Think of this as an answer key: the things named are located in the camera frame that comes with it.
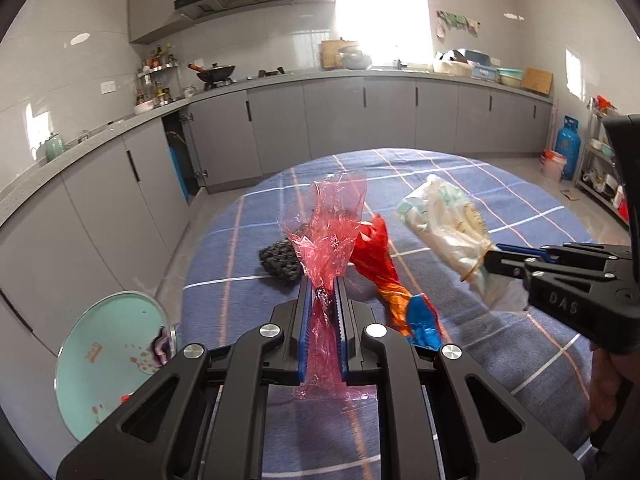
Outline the person's right hand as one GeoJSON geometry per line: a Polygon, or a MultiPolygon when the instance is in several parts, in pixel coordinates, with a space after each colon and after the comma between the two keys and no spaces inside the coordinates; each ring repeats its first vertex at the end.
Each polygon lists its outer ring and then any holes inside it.
{"type": "Polygon", "coordinates": [[[589,386],[588,426],[596,431],[604,422],[612,419],[616,412],[616,394],[620,390],[622,373],[618,369],[620,358],[613,356],[595,344],[590,344],[592,370],[589,386]]]}

